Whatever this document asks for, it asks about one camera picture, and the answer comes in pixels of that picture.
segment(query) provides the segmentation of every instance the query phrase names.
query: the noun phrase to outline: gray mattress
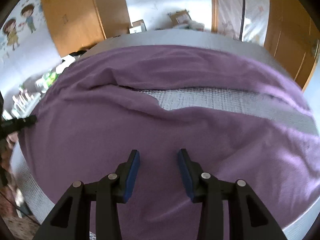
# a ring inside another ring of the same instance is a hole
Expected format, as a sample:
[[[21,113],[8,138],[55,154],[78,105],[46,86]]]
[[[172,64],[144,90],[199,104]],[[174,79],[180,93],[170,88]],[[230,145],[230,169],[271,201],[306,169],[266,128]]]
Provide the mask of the gray mattress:
[[[174,31],[175,35],[173,36],[176,37],[176,41],[179,41],[179,39],[181,41],[181,36],[183,36],[184,41],[176,42],[178,43],[178,45],[213,48],[212,44],[214,44],[213,49],[229,51],[247,57],[249,57],[248,55],[254,55],[255,60],[272,65],[275,69],[286,74],[283,69],[281,71],[281,66],[279,66],[279,64],[268,53],[265,53],[266,51],[263,48],[257,45],[249,44],[248,46],[247,43],[240,43],[244,44],[243,46],[247,49],[237,49],[239,47],[239,42],[228,39],[226,43],[224,43],[224,47],[221,48],[221,42],[225,41],[225,37],[223,36],[184,30]],[[129,34],[118,38],[105,40],[98,44],[98,47],[95,46],[93,49],[87,52],[85,56],[89,56],[90,54],[93,55],[115,47],[151,44],[172,44],[173,40],[169,41],[170,37],[172,37],[172,33],[171,35],[169,35],[168,33],[162,33],[163,35],[159,35],[158,38],[154,36],[154,33],[156,33],[157,36],[158,33],[160,34],[161,32],[166,31],[150,32],[151,34],[149,35],[149,42],[144,40],[144,34]],[[163,36],[165,35],[168,35],[167,43],[163,40]],[[186,40],[186,36],[190,36],[191,40]],[[196,43],[198,42],[202,44],[202,46],[194,43],[194,41],[196,41]],[[159,105],[166,110],[179,109],[189,106],[201,106],[223,111],[255,115],[258,117],[273,120],[288,127],[295,128],[301,132],[314,135],[318,134],[314,120],[311,117],[303,115],[287,105],[285,102],[267,95],[261,95],[246,91],[224,90],[215,88],[187,88],[167,91],[139,90],[139,92],[153,96],[158,100]],[[39,220],[40,223],[42,223],[54,205],[34,181],[28,169],[26,161],[22,155],[19,144],[17,144],[14,148],[11,165],[12,172],[17,180],[18,187],[21,189],[25,197],[26,203],[29,205],[35,217]],[[310,229],[319,212],[320,201],[317,200],[312,205],[310,205],[309,209],[301,214],[300,217],[293,218],[292,223],[283,228],[283,231],[286,234],[287,238],[289,240],[301,240]]]

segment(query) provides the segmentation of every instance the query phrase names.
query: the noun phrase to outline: wooden door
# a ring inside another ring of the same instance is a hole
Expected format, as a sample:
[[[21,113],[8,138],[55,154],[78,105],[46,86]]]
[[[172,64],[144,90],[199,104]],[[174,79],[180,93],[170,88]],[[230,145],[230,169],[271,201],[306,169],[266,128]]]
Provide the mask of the wooden door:
[[[104,40],[94,0],[41,0],[47,25],[61,57]]]
[[[126,0],[95,0],[107,38],[129,33],[131,22]]]
[[[316,66],[320,32],[299,0],[270,0],[264,47],[304,90]]]

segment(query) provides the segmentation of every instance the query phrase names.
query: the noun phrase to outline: white wall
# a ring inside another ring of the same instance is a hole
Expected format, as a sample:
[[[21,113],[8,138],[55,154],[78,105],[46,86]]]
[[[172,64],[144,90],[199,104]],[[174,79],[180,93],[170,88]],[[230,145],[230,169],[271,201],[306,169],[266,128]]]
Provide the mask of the white wall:
[[[22,8],[28,4],[34,5],[32,17],[36,30],[33,32],[26,18],[21,15]],[[0,91],[5,106],[11,103],[12,96],[19,91],[18,86],[28,77],[43,73],[61,62],[49,34],[40,0],[20,0],[6,22],[12,18],[16,20],[19,47],[15,44],[13,50],[3,26],[0,29]]]
[[[320,60],[303,95],[313,110],[313,115],[320,133]]]
[[[143,19],[148,31],[170,28],[172,22],[167,15],[187,9],[192,20],[203,23],[211,31],[211,0],[126,0],[131,22]]]

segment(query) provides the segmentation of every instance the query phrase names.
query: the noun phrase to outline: cartoon wall decal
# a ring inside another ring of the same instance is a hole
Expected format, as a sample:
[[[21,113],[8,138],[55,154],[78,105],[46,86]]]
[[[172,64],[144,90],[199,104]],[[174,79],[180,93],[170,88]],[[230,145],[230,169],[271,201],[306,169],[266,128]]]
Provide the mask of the cartoon wall decal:
[[[34,9],[35,9],[35,6],[32,3],[30,3],[27,6],[23,7],[21,10],[21,15],[26,18],[25,23],[28,25],[31,33],[36,31],[35,25],[33,23],[33,17],[32,17]]]
[[[20,45],[28,42],[30,35],[37,36],[37,30],[45,25],[41,0],[20,0],[0,29],[0,59],[20,50]]]
[[[19,31],[17,31],[16,28],[17,22],[15,18],[11,18],[9,21],[7,21],[4,26],[3,26],[3,33],[5,35],[7,35],[7,46],[11,46],[12,45],[12,50],[15,50],[14,45],[17,44],[17,46],[19,47],[20,44],[18,42],[18,36],[17,36],[17,32],[21,32],[23,30],[23,28]]]

